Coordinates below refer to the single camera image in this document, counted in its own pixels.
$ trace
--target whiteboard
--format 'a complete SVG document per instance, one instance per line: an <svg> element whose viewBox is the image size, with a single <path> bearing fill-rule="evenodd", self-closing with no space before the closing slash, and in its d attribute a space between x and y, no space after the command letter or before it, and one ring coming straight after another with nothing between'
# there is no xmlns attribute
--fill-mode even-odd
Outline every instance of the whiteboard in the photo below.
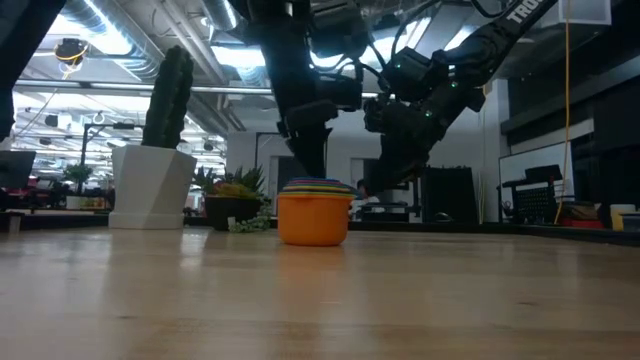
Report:
<svg viewBox="0 0 640 360"><path fill-rule="evenodd" d="M571 142L567 149L567 173L564 173L564 142L545 146L535 150L519 153L503 157L500 159L500 184L504 184L507 181L522 180L526 178L525 170L538 167L558 165L560 166L560 172L562 177L566 179L565 196L575 195L573 188L573 163L571 161ZM557 185L561 185L562 181L556 181ZM518 187L519 190L525 190L527 188L539 188L539 185L530 185ZM501 189L502 201L509 201L513 204L511 197L511 189ZM556 196L562 195L562 186L556 186Z"/></svg>

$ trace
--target white planter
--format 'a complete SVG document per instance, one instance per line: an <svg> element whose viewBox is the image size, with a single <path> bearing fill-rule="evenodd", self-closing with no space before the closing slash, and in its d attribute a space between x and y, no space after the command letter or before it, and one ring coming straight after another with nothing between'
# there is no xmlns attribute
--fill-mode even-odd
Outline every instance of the white planter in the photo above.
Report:
<svg viewBox="0 0 640 360"><path fill-rule="evenodd" d="M109 227L180 229L197 160L177 150L127 145L113 150L116 206Z"/></svg>
<svg viewBox="0 0 640 360"><path fill-rule="evenodd" d="M67 196L67 210L80 210L84 203L82 196Z"/></svg>

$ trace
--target computer monitor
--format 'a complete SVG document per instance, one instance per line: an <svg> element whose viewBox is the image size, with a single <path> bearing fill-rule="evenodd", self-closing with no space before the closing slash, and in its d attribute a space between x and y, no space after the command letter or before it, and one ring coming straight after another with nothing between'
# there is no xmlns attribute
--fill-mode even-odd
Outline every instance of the computer monitor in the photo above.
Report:
<svg viewBox="0 0 640 360"><path fill-rule="evenodd" d="M0 151L0 187L25 188L35 159L35 151Z"/></svg>

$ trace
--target wooden table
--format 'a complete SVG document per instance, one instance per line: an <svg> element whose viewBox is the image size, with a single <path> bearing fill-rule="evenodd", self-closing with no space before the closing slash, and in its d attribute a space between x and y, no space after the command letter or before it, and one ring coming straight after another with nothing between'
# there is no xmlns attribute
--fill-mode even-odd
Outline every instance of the wooden table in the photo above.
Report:
<svg viewBox="0 0 640 360"><path fill-rule="evenodd" d="M106 229L0 240L0 358L637 359L640 250Z"/></svg>

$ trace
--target ceiling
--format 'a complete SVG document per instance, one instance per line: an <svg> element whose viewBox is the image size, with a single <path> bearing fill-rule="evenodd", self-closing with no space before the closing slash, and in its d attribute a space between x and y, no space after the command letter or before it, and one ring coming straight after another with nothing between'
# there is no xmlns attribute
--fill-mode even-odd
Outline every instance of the ceiling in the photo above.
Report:
<svg viewBox="0 0 640 360"><path fill-rule="evenodd" d="M104 12L109 15L108 18L110 20L116 19L114 20L114 23L118 25L116 28L122 30L127 39L135 39L136 44L142 44L144 47L142 52L150 58L155 56L156 60L161 59L158 57L161 56L161 51L174 45L189 46L188 49L192 55L199 55L201 59L204 59L196 61L199 65L194 72L197 84L250 86L255 85L255 81L261 81L262 86L269 85L264 74L258 80L252 79L251 81L254 82L251 82L247 81L246 74L240 76L243 75L243 71L247 71L246 68L238 71L234 67L239 63L249 62L256 54L261 56L258 49L244 49L244 52L232 51L228 53L230 50L227 48L209 47L209 24L211 21L206 19L202 0L166 0L167 2L164 2L165 0L69 0L69 2L72 1L76 3L94 2L98 7L104 5ZM176 7L171 8L167 5L170 2L173 2ZM498 11L501 8L501 3L498 0L480 0L480 2L490 12ZM363 0L360 3L367 21L371 26L374 26L383 15L395 14L399 19L404 19L409 10L423 1ZM116 13L118 16L111 17L112 13ZM180 22L176 19L180 20L181 18L186 19L188 26L182 23L176 25ZM466 1L444 1L439 7L430 9L412 23L407 33L403 35L400 45L408 44L419 52L429 55L436 49L455 46L454 43L459 43L465 35L487 21ZM66 76L69 80L87 82L140 82L130 69L123 66L122 61L105 59L105 53L101 51L104 50L104 47L99 48L95 45L88 38L85 30L78 29L77 26L76 28L69 26L65 19L59 19L29 63L23 78L59 80ZM390 41L379 37L395 32L394 28L390 30L390 32L380 30L374 33L374 35L380 35L376 36L376 47L379 47L385 57L389 56ZM594 27L580 27L574 33L575 43L589 40L596 31L597 28ZM225 39L225 36L215 34L214 38ZM74 72L69 72L66 65L61 64L52 56L55 46L61 42L61 39L68 37L84 38L93 45L81 67L78 67ZM558 56L562 56L558 49L564 46L563 38L563 32L559 26L552 24L536 29L518 43L505 61L498 76L522 76L533 69L543 68L545 63L557 60ZM536 57L538 61L532 62L530 61L531 54L545 54L546 56L539 55ZM264 68L261 66L257 66L255 69L264 72ZM378 90L376 82L366 78L365 91L376 90ZM73 162L79 158L78 151L82 145L81 137L84 124L94 122L96 116L98 119L102 119L102 116L104 124L129 122L144 125L149 95L148 93L134 92L127 94L127 96L123 96L121 93L118 96L108 93L102 95L52 94L50 90L25 91L25 89L21 89L21 93L16 93L18 116L14 145L18 148L38 149L41 154L39 157L49 161L46 164L49 164L50 161L57 164L49 166L52 169L47 167L43 170L51 173L53 170L59 172L66 161ZM43 114L36 116L47 102L48 105ZM44 119L47 115L58 115L59 119L64 119L65 125L55 128L45 125ZM355 121L360 116L360 113L341 116L338 121L333 123L344 119L344 124L335 126L335 131L363 132L362 122ZM222 171L226 151L222 137L232 131L275 131L275 123L278 119L279 115L272 97L197 94L194 95L194 99L190 103L189 116L185 121L183 133L186 143L181 145L181 149L199 157L201 165L215 167ZM120 140L117 142L118 144L132 144L138 143L140 136L139 130L133 132L114 129L102 130L88 145L89 162L99 163L98 166L104 168L104 174L107 176L109 174L107 171L108 155L111 151L107 144L109 139ZM46 144L51 140L51 144L42 145L40 141L42 138L45 138ZM210 144L211 142L215 143L214 150L204 150L205 143Z"/></svg>

